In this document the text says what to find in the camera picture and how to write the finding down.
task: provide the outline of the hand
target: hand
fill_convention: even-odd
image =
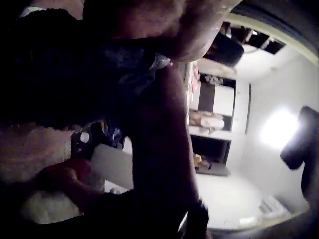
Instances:
[[[69,159],[43,169],[38,175],[38,182],[45,190],[63,190],[69,183],[83,180],[87,173],[85,159]]]
[[[65,185],[78,181],[78,176],[76,171],[71,168],[54,170],[46,168],[39,173],[37,179],[40,189],[48,191],[63,191]]]

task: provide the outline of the skin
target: skin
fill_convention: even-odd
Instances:
[[[155,37],[160,53],[186,62],[197,60],[206,53],[224,16],[239,1],[132,0],[130,3],[127,8],[112,9],[109,13],[114,15],[112,22],[101,19],[105,29],[114,22],[117,24],[110,37]],[[31,5],[63,8],[80,19],[81,4],[81,1],[71,0],[35,0]],[[175,66],[168,65],[157,72],[156,89],[151,94],[155,101],[146,97],[135,109],[118,115],[121,127],[132,140],[134,190],[139,198],[152,202],[150,207],[178,205],[187,208],[198,201],[198,192],[186,126],[185,90]],[[82,198],[88,202],[84,192],[96,196],[87,190],[81,191],[83,185],[78,186],[74,181],[74,178],[70,180],[70,187],[64,189],[73,188],[73,193],[68,194],[70,198]]]

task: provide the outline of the dark clothing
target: dark clothing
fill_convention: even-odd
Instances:
[[[17,19],[5,34],[2,122],[62,129],[132,107],[167,58],[155,52],[152,39],[107,39],[97,32],[62,9]]]

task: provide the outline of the white cabinet door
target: white cabinet door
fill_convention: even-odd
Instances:
[[[233,105],[234,89],[227,86],[216,85],[213,113],[232,116]]]
[[[249,83],[237,81],[235,94],[232,132],[244,134],[249,105]]]

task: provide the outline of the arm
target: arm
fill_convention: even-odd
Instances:
[[[179,21],[177,36],[163,46],[164,51],[169,49],[164,55],[180,62],[201,58],[210,48],[226,15],[240,1],[188,0]]]
[[[155,205],[187,207],[197,202],[198,193],[178,70],[168,65],[157,71],[150,93],[158,100],[147,97],[131,118],[134,190]]]

